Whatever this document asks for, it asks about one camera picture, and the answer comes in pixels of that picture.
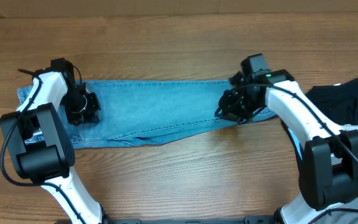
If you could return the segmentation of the light blue denim jeans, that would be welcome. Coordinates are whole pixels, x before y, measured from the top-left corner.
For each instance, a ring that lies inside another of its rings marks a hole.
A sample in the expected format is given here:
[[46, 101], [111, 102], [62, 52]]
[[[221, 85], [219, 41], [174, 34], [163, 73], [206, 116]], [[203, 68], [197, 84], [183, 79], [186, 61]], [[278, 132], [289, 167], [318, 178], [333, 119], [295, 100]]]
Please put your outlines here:
[[88, 80], [101, 105], [99, 122], [69, 124], [64, 107], [58, 115], [75, 149], [161, 145], [235, 121], [216, 117], [218, 101], [230, 89], [227, 80]]

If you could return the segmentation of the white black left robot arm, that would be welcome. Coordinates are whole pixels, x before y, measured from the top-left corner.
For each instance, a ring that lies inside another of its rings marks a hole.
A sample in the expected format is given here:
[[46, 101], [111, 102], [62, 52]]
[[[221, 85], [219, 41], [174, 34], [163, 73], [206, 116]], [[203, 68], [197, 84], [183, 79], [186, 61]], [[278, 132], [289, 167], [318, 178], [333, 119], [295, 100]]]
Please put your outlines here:
[[85, 83], [75, 83], [75, 71], [48, 68], [30, 73], [33, 86], [25, 102], [0, 119], [0, 169], [14, 185], [48, 191], [72, 223], [110, 223], [76, 173], [74, 148], [57, 113], [64, 105], [70, 124], [99, 122], [98, 98]]

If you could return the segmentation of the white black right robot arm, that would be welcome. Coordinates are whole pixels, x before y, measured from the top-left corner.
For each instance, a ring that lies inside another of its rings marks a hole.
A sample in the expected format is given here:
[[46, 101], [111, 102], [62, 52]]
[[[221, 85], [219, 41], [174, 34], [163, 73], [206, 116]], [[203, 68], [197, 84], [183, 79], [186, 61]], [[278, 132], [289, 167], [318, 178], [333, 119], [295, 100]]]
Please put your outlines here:
[[358, 213], [358, 131], [345, 131], [324, 115], [295, 81], [241, 83], [226, 90], [216, 114], [245, 123], [267, 107], [288, 129], [297, 149], [300, 194], [269, 223], [316, 223], [324, 216]]

